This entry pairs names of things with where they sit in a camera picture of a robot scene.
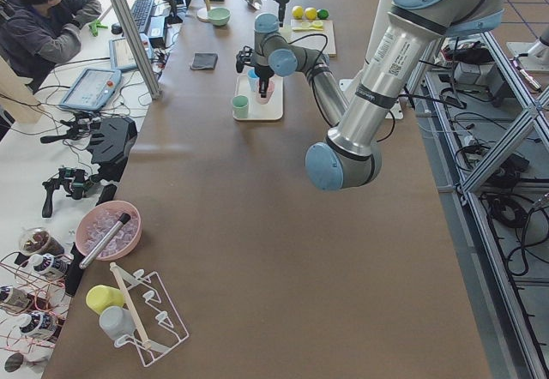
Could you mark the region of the blue plastic cup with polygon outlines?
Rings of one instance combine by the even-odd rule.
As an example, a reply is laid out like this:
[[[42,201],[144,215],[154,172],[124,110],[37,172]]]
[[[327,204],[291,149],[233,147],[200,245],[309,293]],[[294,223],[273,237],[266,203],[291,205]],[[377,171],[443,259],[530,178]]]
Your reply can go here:
[[[256,74],[254,69],[249,69],[247,72],[247,78],[250,85],[250,90],[254,93],[258,92],[259,88],[259,76]]]

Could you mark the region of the pink plastic cup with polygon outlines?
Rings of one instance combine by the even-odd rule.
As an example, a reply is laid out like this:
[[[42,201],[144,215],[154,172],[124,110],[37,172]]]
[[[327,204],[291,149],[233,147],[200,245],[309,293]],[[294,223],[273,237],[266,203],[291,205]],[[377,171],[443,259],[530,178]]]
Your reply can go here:
[[[264,93],[260,92],[259,83],[257,83],[255,101],[260,105],[266,105],[270,101],[274,93],[274,90],[275,90],[275,82],[273,80],[269,81],[267,89]]]

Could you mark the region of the green plastic cup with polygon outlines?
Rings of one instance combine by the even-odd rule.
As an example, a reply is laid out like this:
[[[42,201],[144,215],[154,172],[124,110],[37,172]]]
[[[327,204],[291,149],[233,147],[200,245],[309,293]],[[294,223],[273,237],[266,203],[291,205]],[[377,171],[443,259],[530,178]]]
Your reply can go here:
[[[244,120],[249,115],[249,99],[245,95],[236,95],[232,98],[232,116],[237,120]]]

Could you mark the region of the pale yellow plastic cup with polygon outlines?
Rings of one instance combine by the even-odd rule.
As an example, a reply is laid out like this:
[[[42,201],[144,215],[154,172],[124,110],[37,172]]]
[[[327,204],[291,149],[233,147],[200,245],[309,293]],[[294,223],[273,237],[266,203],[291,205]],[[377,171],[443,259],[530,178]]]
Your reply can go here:
[[[287,43],[289,43],[292,37],[292,28],[289,26],[280,27],[279,34]]]

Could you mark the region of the cream rabbit tray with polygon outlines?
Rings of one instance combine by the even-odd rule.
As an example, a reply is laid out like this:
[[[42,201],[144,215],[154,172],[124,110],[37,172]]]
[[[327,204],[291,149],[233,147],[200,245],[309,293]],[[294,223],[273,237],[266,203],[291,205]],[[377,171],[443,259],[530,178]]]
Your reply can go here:
[[[237,121],[277,121],[280,120],[284,113],[283,91],[284,79],[278,75],[270,79],[274,83],[274,90],[270,95],[270,99],[266,103],[259,103],[256,98],[258,94],[252,92],[247,75],[238,75],[236,79],[236,87],[234,96],[243,95],[248,98],[248,113],[245,115],[241,111],[232,111],[232,116]]]

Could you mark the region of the whole yellow lemon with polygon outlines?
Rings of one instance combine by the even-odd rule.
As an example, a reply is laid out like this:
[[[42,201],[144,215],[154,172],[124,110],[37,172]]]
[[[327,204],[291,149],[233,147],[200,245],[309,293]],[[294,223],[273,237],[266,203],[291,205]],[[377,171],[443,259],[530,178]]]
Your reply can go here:
[[[317,9],[313,7],[305,8],[304,18],[308,21],[314,21],[318,17]]]
[[[304,8],[300,5],[293,6],[292,18],[295,20],[302,20],[304,17]]]

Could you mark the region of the grey folded cloth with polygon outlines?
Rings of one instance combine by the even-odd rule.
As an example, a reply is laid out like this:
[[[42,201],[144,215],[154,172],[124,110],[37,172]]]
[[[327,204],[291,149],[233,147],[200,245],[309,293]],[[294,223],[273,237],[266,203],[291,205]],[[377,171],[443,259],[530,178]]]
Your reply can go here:
[[[190,64],[192,70],[213,70],[218,61],[217,53],[196,52]]]

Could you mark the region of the black keyboard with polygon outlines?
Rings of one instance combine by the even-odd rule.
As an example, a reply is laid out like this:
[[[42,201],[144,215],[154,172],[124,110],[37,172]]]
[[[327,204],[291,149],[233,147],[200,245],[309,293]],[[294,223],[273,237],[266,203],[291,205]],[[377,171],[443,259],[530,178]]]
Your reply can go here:
[[[155,0],[136,0],[133,2],[130,13],[138,33],[147,33],[150,19],[154,12]]]

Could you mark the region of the blue teach pendant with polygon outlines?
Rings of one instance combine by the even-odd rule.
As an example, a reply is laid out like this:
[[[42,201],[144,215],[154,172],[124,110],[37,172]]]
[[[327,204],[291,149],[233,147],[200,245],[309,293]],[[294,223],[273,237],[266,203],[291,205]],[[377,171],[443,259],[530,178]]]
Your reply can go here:
[[[148,61],[151,63],[154,59],[154,49],[144,33],[140,33],[139,36],[142,48]],[[109,56],[112,69],[117,69],[121,72],[137,69],[136,60],[126,38],[111,39],[109,41]]]
[[[110,100],[121,78],[122,73],[118,69],[86,68],[58,106],[64,110],[97,111]]]

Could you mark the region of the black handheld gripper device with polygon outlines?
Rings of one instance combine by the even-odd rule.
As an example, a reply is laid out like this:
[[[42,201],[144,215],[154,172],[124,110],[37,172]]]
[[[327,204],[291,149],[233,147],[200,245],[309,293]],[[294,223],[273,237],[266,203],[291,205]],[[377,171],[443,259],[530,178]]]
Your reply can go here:
[[[57,174],[42,183],[46,198],[42,207],[43,218],[50,218],[53,212],[52,196],[55,190],[64,188],[67,197],[80,200],[87,192],[100,181],[99,174],[88,176],[85,170],[70,167],[60,167]]]

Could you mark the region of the pink bowl with ice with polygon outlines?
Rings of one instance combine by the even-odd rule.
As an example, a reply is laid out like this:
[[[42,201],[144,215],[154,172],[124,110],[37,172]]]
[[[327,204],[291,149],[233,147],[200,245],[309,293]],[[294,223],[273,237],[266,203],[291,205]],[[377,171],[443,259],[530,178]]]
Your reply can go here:
[[[76,229],[76,248],[87,256],[115,226],[117,231],[96,259],[114,261],[128,255],[141,239],[142,218],[137,208],[125,201],[103,202],[89,211]]]

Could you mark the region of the seated person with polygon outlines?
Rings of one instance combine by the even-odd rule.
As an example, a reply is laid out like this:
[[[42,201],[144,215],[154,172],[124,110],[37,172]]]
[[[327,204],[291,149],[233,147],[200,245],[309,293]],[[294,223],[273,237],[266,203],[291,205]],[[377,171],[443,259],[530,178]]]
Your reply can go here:
[[[57,65],[81,52],[81,30],[102,13],[99,0],[5,1],[14,14],[1,26],[1,47],[33,92]]]

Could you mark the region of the yellow cup on rack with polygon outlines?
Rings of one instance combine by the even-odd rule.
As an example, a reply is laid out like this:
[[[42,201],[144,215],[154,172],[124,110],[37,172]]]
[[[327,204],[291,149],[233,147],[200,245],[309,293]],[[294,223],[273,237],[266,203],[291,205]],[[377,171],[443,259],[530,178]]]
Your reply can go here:
[[[116,287],[97,285],[87,292],[86,305],[98,315],[111,306],[123,307],[124,304],[124,296]]]

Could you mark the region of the grey cup on rack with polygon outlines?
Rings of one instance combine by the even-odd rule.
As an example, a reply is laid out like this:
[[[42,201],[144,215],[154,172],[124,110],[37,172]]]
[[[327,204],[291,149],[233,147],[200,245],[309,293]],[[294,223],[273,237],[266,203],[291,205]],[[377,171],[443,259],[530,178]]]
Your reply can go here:
[[[132,335],[136,331],[130,312],[119,306],[104,309],[100,314],[99,325],[111,340],[117,340],[126,334]]]

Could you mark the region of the aluminium frame post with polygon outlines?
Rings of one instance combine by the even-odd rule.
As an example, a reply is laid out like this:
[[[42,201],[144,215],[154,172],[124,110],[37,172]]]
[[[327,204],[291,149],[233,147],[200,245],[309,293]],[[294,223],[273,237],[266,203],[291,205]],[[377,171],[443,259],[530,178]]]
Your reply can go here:
[[[110,1],[118,21],[124,30],[129,48],[134,56],[136,66],[141,73],[142,79],[148,89],[148,93],[150,94],[152,100],[156,100],[161,94],[160,85],[143,48],[142,40],[137,32],[133,16],[130,13],[130,7],[126,0]]]

